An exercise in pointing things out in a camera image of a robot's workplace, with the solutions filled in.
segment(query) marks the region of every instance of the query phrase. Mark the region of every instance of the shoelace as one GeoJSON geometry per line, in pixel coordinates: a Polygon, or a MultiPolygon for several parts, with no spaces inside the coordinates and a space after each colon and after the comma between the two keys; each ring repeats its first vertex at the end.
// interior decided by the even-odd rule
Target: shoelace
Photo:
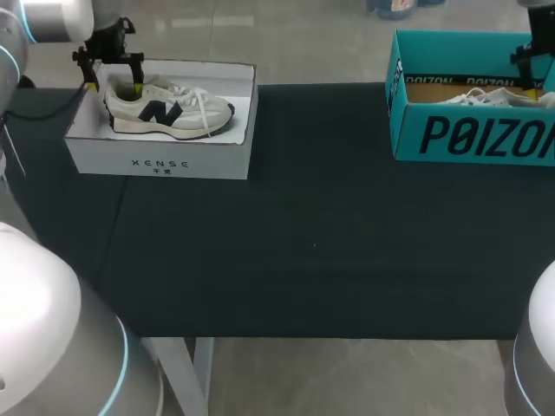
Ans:
{"type": "Polygon", "coordinates": [[[451,100],[447,100],[449,103],[453,104],[461,104],[463,106],[473,106],[474,104],[490,104],[493,106],[499,105],[502,103],[503,99],[498,98],[497,100],[492,100],[491,97],[484,96],[481,100],[477,98],[477,95],[485,95],[486,91],[480,88],[472,88],[466,94],[458,95],[451,100]]]}
{"type": "Polygon", "coordinates": [[[205,110],[205,102],[207,100],[206,91],[201,88],[193,88],[189,85],[175,81],[173,82],[173,85],[168,89],[168,91],[172,94],[171,96],[167,97],[167,99],[171,102],[177,101],[179,104],[185,103],[191,106],[195,106],[197,103],[199,103],[202,124],[205,127],[208,137],[211,137],[210,133],[208,133],[208,119],[206,118],[205,110]]]}

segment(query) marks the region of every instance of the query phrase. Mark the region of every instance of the white sneaker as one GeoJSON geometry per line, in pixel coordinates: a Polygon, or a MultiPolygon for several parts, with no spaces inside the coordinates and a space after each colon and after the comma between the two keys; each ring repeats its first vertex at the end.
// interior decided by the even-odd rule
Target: white sneaker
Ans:
{"type": "Polygon", "coordinates": [[[461,106],[495,106],[495,107],[543,107],[555,108],[555,93],[547,93],[539,100],[524,95],[516,95],[506,88],[499,88],[486,93],[479,88],[472,88],[467,94],[457,95],[451,100],[439,104],[461,106]]]}
{"type": "Polygon", "coordinates": [[[114,80],[104,98],[117,133],[166,133],[177,140],[210,137],[232,118],[232,104],[200,88],[157,77],[142,93],[114,80]]]}

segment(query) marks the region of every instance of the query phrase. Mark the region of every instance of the teal shoe box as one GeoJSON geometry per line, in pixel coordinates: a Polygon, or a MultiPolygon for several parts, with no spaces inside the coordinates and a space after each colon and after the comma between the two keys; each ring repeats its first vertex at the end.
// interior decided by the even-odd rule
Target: teal shoe box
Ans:
{"type": "MultiPolygon", "coordinates": [[[[398,160],[555,166],[555,109],[409,102],[417,83],[519,85],[510,62],[528,34],[397,31],[386,80],[393,153],[398,160]]],[[[536,88],[550,90],[553,59],[532,59],[536,88]]]]}

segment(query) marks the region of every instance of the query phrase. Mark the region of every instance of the blue led ring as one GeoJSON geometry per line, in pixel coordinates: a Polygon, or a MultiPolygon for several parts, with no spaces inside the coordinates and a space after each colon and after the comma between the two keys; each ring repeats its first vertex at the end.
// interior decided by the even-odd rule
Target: blue led ring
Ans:
{"type": "Polygon", "coordinates": [[[516,350],[517,350],[517,340],[518,339],[519,339],[519,337],[517,336],[514,340],[514,346],[513,346],[514,377],[517,380],[517,384],[519,385],[520,392],[522,392],[522,396],[525,398],[526,403],[528,403],[528,406],[530,406],[530,408],[534,411],[534,413],[536,413],[538,416],[541,416],[541,413],[538,411],[538,409],[536,409],[536,407],[532,404],[532,401],[528,398],[528,394],[526,394],[526,392],[524,391],[524,388],[522,387],[522,384],[520,384],[519,374],[517,373],[517,363],[514,360],[514,356],[516,355],[516,350]]]}
{"type": "Polygon", "coordinates": [[[125,380],[125,374],[127,372],[127,364],[129,362],[129,344],[127,341],[127,332],[125,330],[125,327],[123,326],[123,323],[121,323],[120,318],[118,318],[117,316],[115,318],[120,323],[121,332],[123,333],[123,363],[121,364],[121,371],[120,371],[120,377],[118,378],[118,382],[115,383],[115,387],[114,387],[114,390],[112,391],[112,394],[110,394],[108,401],[106,402],[106,404],[104,405],[100,413],[98,413],[98,416],[106,416],[106,414],[108,414],[108,411],[110,410],[110,407],[114,405],[115,399],[118,397],[118,394],[120,393],[121,386],[123,386],[123,381],[125,380]]]}
{"type": "Polygon", "coordinates": [[[23,7],[23,0],[19,0],[19,6],[21,8],[21,19],[23,21],[23,27],[27,32],[27,37],[31,41],[31,43],[36,43],[35,37],[31,34],[31,30],[29,29],[29,24],[27,23],[27,15],[25,14],[25,8],[23,7]]]}
{"type": "Polygon", "coordinates": [[[0,45],[0,49],[11,59],[12,62],[14,62],[14,66],[17,71],[17,80],[19,81],[21,78],[21,71],[19,70],[19,65],[17,65],[16,58],[14,58],[14,56],[4,46],[0,45]]]}

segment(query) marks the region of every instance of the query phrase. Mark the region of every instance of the black tablecloth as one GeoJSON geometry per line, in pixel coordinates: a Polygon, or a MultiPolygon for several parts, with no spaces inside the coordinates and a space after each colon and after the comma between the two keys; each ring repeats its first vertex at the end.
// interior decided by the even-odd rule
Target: black tablecloth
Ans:
{"type": "MultiPolygon", "coordinates": [[[[123,179],[71,172],[81,228],[29,220],[82,260],[123,179]]],[[[98,289],[144,336],[512,337],[554,190],[551,168],[394,161],[382,84],[264,86],[249,180],[128,178],[98,289]]]]}
{"type": "MultiPolygon", "coordinates": [[[[46,114],[68,102],[74,93],[18,90],[10,109],[20,114],[46,114]]],[[[126,178],[79,174],[63,141],[74,113],[72,109],[55,119],[33,123],[9,119],[10,135],[26,177],[10,145],[2,145],[9,157],[11,190],[39,240],[95,287],[126,178]]]]}

